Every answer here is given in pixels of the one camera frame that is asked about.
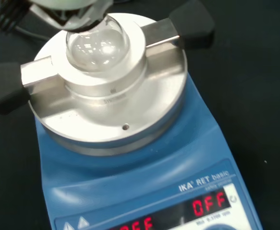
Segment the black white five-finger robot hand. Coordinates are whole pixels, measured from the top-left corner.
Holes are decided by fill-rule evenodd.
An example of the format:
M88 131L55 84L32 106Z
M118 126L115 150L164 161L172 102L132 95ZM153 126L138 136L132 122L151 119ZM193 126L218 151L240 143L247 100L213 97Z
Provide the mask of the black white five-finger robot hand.
M30 10L49 25L80 33L100 24L112 0L30 0Z

